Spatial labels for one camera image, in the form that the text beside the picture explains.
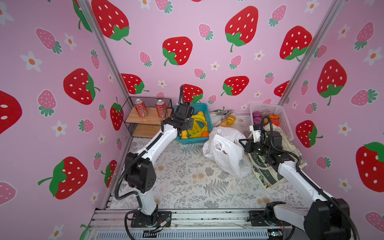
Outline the beige canvas tote bag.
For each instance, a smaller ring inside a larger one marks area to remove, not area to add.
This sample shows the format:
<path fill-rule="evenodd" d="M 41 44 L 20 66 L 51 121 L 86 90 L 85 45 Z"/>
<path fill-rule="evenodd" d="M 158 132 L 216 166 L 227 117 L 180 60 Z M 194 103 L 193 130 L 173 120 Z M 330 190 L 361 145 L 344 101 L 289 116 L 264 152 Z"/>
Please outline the beige canvas tote bag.
<path fill-rule="evenodd" d="M 302 172 L 305 164 L 300 162 L 300 151 L 280 131 L 275 131 L 273 125 L 263 128 L 261 125 L 250 126 L 250 137 L 254 142 L 271 142 L 272 154 L 259 156 L 247 154 L 254 168 L 254 173 L 264 189 L 275 188 L 283 182 L 290 182 L 302 195 L 311 195 L 314 188 L 308 176 Z"/>

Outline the white plastic bag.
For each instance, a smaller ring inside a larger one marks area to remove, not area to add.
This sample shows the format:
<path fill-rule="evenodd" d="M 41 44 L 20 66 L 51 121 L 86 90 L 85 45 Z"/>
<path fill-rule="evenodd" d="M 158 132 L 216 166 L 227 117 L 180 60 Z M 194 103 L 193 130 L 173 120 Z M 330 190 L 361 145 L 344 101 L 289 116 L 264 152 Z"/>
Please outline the white plastic bag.
<path fill-rule="evenodd" d="M 214 161 L 222 171 L 244 178 L 252 172 L 252 165 L 239 142 L 245 138 L 237 129 L 215 127 L 203 146 L 203 155 Z"/>

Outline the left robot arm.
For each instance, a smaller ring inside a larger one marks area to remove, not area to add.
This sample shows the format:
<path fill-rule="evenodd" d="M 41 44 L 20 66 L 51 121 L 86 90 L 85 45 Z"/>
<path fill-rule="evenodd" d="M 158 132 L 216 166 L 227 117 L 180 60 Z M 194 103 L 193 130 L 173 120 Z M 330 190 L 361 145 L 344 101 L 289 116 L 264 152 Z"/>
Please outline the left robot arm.
<path fill-rule="evenodd" d="M 146 225 L 156 224 L 158 204 L 155 202 L 152 188 L 156 182 L 155 163 L 165 148 L 183 131 L 193 128 L 194 108 L 184 100 L 186 85 L 180 87 L 179 104 L 175 112 L 161 121 L 161 129 L 150 142 L 136 153 L 129 152 L 125 157 L 125 167 L 118 178 L 114 191 L 116 200 L 134 195 L 139 203 L 137 216 Z"/>

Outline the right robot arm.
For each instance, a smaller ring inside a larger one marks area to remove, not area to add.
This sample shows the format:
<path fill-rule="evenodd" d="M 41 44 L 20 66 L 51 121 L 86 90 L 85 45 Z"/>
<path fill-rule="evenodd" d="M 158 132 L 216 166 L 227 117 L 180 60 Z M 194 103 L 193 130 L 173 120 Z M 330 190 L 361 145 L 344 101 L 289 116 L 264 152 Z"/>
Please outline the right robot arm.
<path fill-rule="evenodd" d="M 263 124 L 250 126 L 252 138 L 240 139 L 245 153 L 257 154 L 284 177 L 305 200 L 309 209 L 299 210 L 284 202 L 271 202 L 265 211 L 250 215 L 248 222 L 265 222 L 272 226 L 279 222 L 304 231 L 311 240 L 358 240 L 360 234 L 352 218 L 350 207 L 343 199 L 336 199 L 314 183 L 300 168 L 301 159 L 283 150 L 282 135 L 265 130 Z"/>

